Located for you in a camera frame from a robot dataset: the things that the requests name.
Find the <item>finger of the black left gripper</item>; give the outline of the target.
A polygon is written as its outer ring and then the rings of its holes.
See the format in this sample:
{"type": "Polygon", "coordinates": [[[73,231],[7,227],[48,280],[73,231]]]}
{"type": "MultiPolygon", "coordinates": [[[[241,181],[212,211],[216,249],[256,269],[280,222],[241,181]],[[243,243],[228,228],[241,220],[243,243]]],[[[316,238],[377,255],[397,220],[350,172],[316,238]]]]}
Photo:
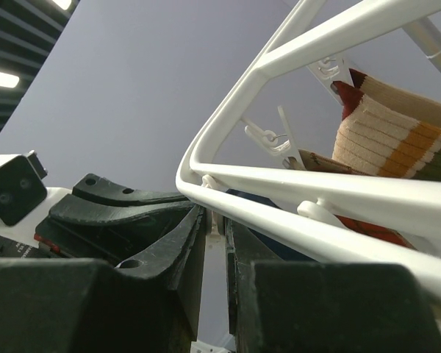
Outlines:
{"type": "Polygon", "coordinates": [[[62,200],[36,226],[35,240],[60,257],[118,265],[168,234],[192,208],[189,201],[116,207],[62,200]]]}
{"type": "Polygon", "coordinates": [[[187,198],[179,193],[147,191],[88,174],[72,189],[72,202],[88,215],[185,215],[187,198]]]}

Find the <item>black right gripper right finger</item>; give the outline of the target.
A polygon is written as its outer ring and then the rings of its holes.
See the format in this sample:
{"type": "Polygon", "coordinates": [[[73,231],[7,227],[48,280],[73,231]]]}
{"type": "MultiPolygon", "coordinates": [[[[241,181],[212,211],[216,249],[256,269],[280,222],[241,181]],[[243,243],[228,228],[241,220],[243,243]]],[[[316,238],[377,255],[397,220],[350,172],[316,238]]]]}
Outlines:
{"type": "Polygon", "coordinates": [[[403,266],[286,261],[242,224],[225,231],[238,352],[441,352],[426,295],[403,266]]]}

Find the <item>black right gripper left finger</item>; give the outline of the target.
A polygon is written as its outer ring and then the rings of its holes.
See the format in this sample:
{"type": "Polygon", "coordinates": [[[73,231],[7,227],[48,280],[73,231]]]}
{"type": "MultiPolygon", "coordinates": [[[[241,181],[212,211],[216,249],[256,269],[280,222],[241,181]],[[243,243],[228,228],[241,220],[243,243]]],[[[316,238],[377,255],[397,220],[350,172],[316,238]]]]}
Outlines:
{"type": "Polygon", "coordinates": [[[0,258],[0,352],[188,352],[197,337],[205,212],[118,267],[0,258]]]}

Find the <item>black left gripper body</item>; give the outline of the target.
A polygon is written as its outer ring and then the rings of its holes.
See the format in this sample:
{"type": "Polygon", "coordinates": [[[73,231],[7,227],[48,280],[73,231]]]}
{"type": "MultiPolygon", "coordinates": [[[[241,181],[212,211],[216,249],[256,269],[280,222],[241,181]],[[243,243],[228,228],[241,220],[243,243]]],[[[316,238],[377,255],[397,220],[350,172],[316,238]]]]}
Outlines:
{"type": "Polygon", "coordinates": [[[14,226],[0,225],[0,257],[49,258],[34,239],[37,225],[49,214],[52,206],[71,194],[67,188],[47,188],[47,197],[30,214],[14,226]]]}

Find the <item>white clip drying hanger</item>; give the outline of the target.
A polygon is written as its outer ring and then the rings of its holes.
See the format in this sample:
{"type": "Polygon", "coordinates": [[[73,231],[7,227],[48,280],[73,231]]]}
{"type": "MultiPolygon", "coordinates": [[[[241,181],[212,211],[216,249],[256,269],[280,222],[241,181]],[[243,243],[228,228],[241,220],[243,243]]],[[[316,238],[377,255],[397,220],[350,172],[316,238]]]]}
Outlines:
{"type": "Polygon", "coordinates": [[[366,238],[340,220],[346,216],[379,224],[434,245],[441,241],[441,182],[213,161],[269,81],[438,13],[441,1],[361,1],[312,26],[322,7],[321,1],[294,6],[194,137],[176,172],[176,187],[190,200],[320,260],[405,266],[430,296],[441,321],[441,254],[366,238]]]}

